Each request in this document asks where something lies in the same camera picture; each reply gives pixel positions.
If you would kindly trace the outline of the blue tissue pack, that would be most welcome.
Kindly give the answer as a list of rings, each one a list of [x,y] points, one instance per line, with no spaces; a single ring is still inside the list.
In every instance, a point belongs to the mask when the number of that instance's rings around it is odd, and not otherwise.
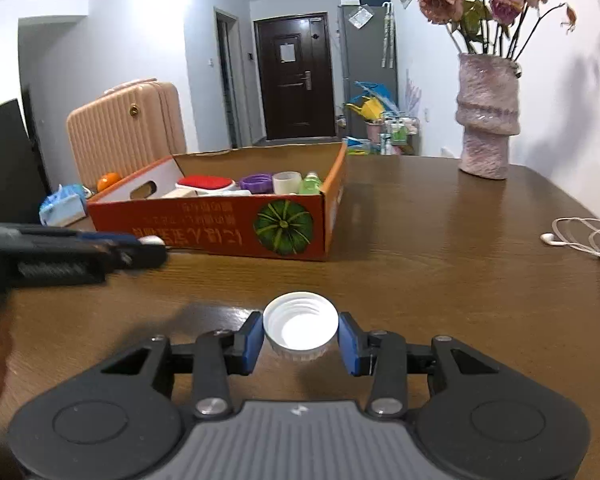
[[[38,216],[42,226],[64,228],[87,216],[86,201],[92,192],[82,184],[59,185],[58,190],[46,197]]]

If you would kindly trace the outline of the purple ribbed bottle cap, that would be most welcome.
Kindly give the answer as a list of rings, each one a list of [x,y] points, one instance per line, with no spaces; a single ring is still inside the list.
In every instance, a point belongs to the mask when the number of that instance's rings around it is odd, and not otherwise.
[[[272,174],[250,174],[239,181],[239,186],[251,194],[272,194],[274,192]]]

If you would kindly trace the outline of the pink ribbed suitcase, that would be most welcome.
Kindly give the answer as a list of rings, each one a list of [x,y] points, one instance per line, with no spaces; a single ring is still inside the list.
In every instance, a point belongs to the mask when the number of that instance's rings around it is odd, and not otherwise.
[[[134,174],[186,151],[178,89],[155,78],[130,81],[73,110],[66,121],[76,169],[92,188],[104,174]]]

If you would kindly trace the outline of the orange fruit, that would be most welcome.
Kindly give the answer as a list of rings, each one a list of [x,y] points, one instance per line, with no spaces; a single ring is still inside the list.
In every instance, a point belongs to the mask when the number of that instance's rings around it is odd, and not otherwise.
[[[97,192],[101,193],[111,188],[114,184],[122,180],[122,177],[117,172],[107,172],[101,176],[96,183]]]

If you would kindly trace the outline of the white threaded bottle cap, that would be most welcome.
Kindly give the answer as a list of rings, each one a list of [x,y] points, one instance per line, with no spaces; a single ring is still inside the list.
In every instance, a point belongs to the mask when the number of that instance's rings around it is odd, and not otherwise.
[[[273,351],[283,359],[308,362],[320,358],[337,337],[339,313],[315,292],[287,292],[263,311],[263,329]]]

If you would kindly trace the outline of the grey refrigerator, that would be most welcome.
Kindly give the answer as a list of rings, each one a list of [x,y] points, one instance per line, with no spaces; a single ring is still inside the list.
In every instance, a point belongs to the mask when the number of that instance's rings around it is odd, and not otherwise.
[[[359,10],[370,11],[370,19],[357,28],[350,18]],[[366,138],[364,119],[347,107],[349,102],[361,106],[363,89],[358,82],[383,84],[395,100],[398,96],[396,61],[384,52],[385,17],[388,6],[340,6],[338,25],[343,76],[344,136]]]

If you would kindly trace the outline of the green spray bottle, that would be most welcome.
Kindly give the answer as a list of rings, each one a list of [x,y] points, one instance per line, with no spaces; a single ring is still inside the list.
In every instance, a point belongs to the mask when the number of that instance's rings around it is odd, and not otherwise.
[[[309,172],[301,181],[299,195],[320,195],[322,180],[316,172]]]

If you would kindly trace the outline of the yellow watering can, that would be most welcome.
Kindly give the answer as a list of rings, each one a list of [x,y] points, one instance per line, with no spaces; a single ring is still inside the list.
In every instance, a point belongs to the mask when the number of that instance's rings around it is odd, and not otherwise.
[[[385,107],[374,96],[364,96],[361,105],[347,103],[346,107],[361,116],[366,122],[378,122],[385,113]]]

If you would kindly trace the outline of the pink textured vase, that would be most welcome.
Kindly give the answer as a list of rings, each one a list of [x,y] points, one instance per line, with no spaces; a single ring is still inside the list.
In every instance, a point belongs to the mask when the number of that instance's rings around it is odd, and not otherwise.
[[[463,127],[460,170],[504,180],[509,167],[509,139],[520,133],[519,65],[496,55],[458,56],[455,120]]]

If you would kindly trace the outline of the black paper bag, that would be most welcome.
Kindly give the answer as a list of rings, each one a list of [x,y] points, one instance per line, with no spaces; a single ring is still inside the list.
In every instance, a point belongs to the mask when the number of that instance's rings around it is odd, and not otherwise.
[[[47,195],[18,101],[0,104],[0,222],[39,224]]]

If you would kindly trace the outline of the white round lid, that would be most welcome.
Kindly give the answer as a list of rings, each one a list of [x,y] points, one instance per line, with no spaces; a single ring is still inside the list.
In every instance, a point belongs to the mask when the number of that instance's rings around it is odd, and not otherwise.
[[[159,246],[164,246],[166,244],[164,242],[164,240],[162,238],[158,237],[157,235],[143,236],[138,241],[140,243],[142,243],[143,245],[159,245]]]

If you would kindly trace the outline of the red cardboard pumpkin box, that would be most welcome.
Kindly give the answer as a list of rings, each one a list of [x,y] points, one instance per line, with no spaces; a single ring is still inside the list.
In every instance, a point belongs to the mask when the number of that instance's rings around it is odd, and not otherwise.
[[[169,247],[223,256],[324,260],[328,256],[346,172],[344,143],[255,146],[172,155],[110,186],[87,203],[100,232],[155,235]],[[251,194],[173,197],[178,180],[315,172],[313,195]]]

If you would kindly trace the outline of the red white lint brush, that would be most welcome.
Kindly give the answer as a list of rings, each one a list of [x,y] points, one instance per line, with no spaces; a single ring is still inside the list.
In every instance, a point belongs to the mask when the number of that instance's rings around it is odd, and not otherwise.
[[[243,190],[233,179],[217,176],[194,174],[182,177],[175,183],[176,188],[193,192],[196,196],[250,196],[251,192]]]

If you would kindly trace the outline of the dark brown entrance door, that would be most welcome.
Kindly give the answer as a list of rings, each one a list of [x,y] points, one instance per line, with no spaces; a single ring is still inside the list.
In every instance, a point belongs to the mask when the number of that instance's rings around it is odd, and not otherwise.
[[[257,20],[254,36],[266,138],[336,136],[328,15]]]

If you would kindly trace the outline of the translucent white plastic container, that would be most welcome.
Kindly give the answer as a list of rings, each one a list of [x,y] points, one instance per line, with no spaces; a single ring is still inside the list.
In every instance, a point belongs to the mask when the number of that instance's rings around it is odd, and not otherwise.
[[[272,175],[273,191],[276,195],[298,194],[302,174],[298,171],[281,171]]]

